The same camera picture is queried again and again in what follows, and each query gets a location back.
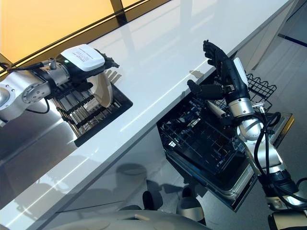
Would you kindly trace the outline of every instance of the dish rack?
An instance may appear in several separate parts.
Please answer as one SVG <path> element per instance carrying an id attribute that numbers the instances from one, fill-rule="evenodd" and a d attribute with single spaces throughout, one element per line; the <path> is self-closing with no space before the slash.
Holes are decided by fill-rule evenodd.
<path id="1" fill-rule="evenodd" d="M 251 101 L 266 101 L 268 111 L 272 106 L 268 99 L 277 89 L 276 85 L 269 85 L 252 74 L 247 78 Z M 210 76 L 201 84 L 212 83 L 219 84 L 215 77 Z M 228 110 L 225 100 L 214 103 Z M 166 154 L 175 152 L 198 169 L 213 175 L 221 173 L 234 156 L 245 157 L 245 147 L 236 138 L 236 130 L 222 126 L 206 108 L 205 101 L 191 93 L 158 122 L 158 128 Z"/>
<path id="2" fill-rule="evenodd" d="M 113 84 L 113 103 L 108 108 L 100 105 L 89 90 L 78 92 L 69 84 L 58 88 L 53 102 L 77 136 L 74 141 L 77 147 L 132 106 L 132 102 Z"/>

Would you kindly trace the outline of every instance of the open dishwasher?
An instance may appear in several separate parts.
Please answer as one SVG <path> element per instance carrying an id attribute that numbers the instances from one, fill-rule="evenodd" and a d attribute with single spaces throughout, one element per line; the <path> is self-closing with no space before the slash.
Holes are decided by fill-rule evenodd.
<path id="1" fill-rule="evenodd" d="M 201 84 L 218 84 L 214 72 Z M 248 74 L 248 91 L 254 103 L 265 102 L 277 89 Z M 227 110 L 224 100 L 212 101 Z M 277 147 L 293 123 L 291 114 L 283 113 L 273 128 L 271 142 Z M 185 177 L 187 174 L 215 194 L 224 204 L 237 211 L 257 181 L 245 157 L 245 147 L 236 137 L 236 129 L 224 126 L 206 108 L 206 103 L 189 93 L 157 123 L 168 161 Z"/>

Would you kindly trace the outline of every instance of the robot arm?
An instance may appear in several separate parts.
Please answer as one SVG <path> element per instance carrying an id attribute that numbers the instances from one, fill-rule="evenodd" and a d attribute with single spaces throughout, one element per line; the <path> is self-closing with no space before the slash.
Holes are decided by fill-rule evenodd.
<path id="1" fill-rule="evenodd" d="M 79 92 L 93 85 L 87 78 L 111 67 L 112 58 L 88 45 L 64 50 L 55 59 L 25 68 L 7 68 L 10 74 L 0 82 L 0 127 L 19 117 L 27 107 L 41 99 L 52 99 L 61 85 L 69 82 Z"/>
<path id="2" fill-rule="evenodd" d="M 189 80 L 191 91 L 206 100 L 225 98 L 233 123 L 238 125 L 238 137 L 246 146 L 247 159 L 262 184 L 270 209 L 306 210 L 307 200 L 301 197 L 301 192 L 292 181 L 280 155 L 268 139 L 268 127 L 276 123 L 273 120 L 278 120 L 280 113 L 275 113 L 270 118 L 265 115 L 262 103 L 252 105 L 247 78 L 239 58 L 230 59 L 220 48 L 208 41 L 204 41 L 203 49 L 205 56 L 209 58 L 208 64 L 216 67 L 222 85 L 199 86 Z M 208 102 L 208 105 L 215 114 L 223 116 L 213 103 Z"/>

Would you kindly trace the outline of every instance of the kitchen counter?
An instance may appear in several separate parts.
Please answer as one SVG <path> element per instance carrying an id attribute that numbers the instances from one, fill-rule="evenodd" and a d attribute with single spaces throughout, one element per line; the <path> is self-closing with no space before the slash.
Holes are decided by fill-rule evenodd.
<path id="1" fill-rule="evenodd" d="M 122 76 L 115 85 L 133 106 L 0 210 L 0 224 L 9 229 L 41 226 L 189 93 L 186 82 L 196 80 L 190 71 L 204 73 L 199 81 L 213 72 L 202 50 L 204 39 L 232 55 L 290 3 L 173 0 L 90 43 L 120 65 L 116 71 Z M 44 186 L 37 189 L 38 183 Z M 18 200 L 26 205 L 20 208 Z M 36 219 L 29 215 L 33 210 L 39 210 Z"/>

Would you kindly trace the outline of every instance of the dishwasher rack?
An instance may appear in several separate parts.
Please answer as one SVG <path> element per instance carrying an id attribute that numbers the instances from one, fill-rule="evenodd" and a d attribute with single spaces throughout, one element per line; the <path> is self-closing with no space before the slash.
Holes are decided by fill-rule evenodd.
<path id="1" fill-rule="evenodd" d="M 202 84 L 220 84 L 214 75 Z M 254 103 L 268 101 L 277 89 L 267 81 L 248 74 L 248 91 Z M 228 111 L 225 100 L 213 101 Z M 236 138 L 233 127 L 224 127 L 219 119 L 206 108 L 206 102 L 191 93 L 158 122 L 162 144 L 166 151 L 174 151 L 198 168 L 216 175 L 221 173 L 234 156 L 244 156 L 245 148 Z"/>

